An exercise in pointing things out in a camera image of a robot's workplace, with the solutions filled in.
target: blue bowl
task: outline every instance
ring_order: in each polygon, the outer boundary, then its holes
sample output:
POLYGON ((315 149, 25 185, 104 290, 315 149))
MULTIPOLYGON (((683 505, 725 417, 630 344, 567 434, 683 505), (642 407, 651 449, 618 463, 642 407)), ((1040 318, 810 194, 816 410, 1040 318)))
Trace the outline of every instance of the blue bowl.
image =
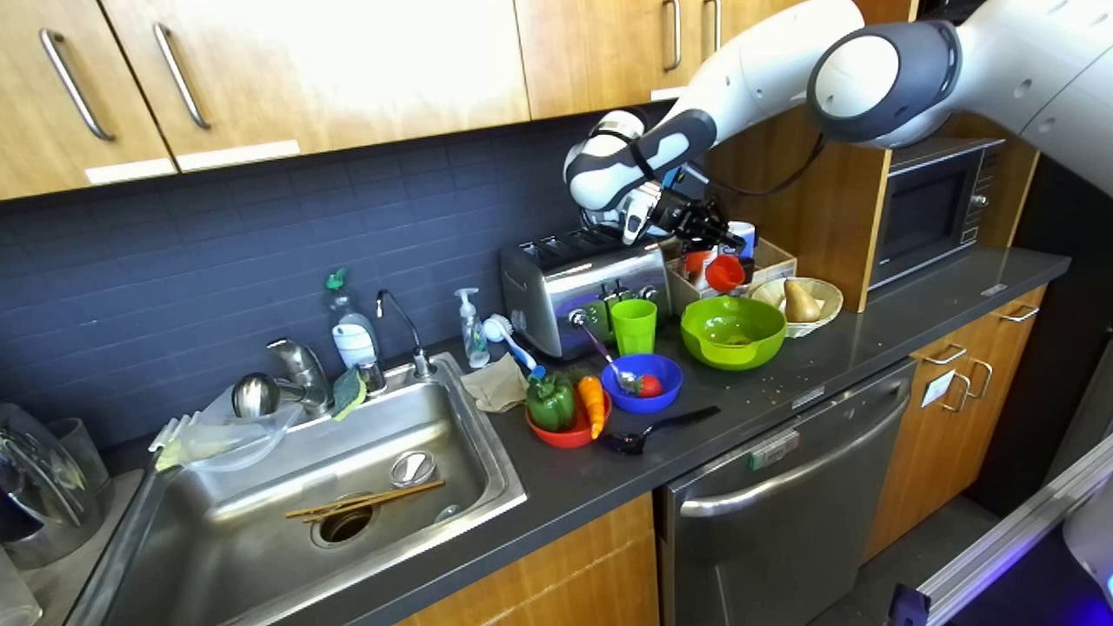
POLYGON ((661 414, 683 396, 683 384, 686 384, 683 366, 664 356, 623 356, 617 359, 617 366, 634 376, 661 381, 657 396, 636 396, 618 388, 618 376, 611 368, 602 368, 600 372, 602 389, 611 396, 617 410, 623 414, 661 414))

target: toaster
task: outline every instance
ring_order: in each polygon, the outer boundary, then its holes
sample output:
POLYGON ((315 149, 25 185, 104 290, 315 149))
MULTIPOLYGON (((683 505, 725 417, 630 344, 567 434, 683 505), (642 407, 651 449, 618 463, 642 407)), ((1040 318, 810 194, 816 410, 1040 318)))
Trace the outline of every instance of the toaster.
POLYGON ((591 338, 567 318, 584 313, 608 341, 608 302, 642 297, 671 313, 669 266, 657 240, 623 247, 608 230, 571 230, 511 245, 497 253, 502 297, 516 333, 551 359, 591 350, 591 338))

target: green bowl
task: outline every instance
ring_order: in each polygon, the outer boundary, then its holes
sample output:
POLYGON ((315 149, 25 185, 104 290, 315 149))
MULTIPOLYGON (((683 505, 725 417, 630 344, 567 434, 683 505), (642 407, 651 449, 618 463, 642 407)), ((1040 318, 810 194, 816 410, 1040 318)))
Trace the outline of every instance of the green bowl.
POLYGON ((686 306, 683 338, 693 359, 746 372, 776 359, 787 344, 787 318, 760 301, 715 297, 686 306))

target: microwave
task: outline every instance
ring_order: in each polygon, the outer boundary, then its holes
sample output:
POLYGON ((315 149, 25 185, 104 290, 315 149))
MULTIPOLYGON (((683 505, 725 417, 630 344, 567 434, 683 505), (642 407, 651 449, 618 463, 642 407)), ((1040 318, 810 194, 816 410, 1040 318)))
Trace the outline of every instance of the microwave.
POLYGON ((1006 141, 923 141, 894 149, 870 290, 978 245, 1006 141))

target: dishwasher handle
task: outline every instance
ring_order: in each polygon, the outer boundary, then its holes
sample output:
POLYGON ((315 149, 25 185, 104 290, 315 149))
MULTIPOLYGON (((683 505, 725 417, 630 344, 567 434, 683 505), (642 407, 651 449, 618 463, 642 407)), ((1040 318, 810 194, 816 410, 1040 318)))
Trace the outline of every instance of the dishwasher handle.
POLYGON ((891 410, 870 430, 862 430, 861 437, 838 446, 828 457, 817 457, 816 463, 805 463, 805 468, 797 468, 791 475, 776 475, 776 478, 770 478, 770 479, 763 479, 763 485, 756 485, 747 492, 734 492, 734 494, 725 494, 725 499, 686 499, 679 505, 683 519, 729 519, 729 515, 747 512, 760 501, 767 501, 771 492, 799 485, 799 479, 821 475, 826 468, 846 461, 850 452, 870 446, 873 437, 882 437, 904 414, 907 381, 891 384, 884 389, 884 396, 894 396, 891 410))

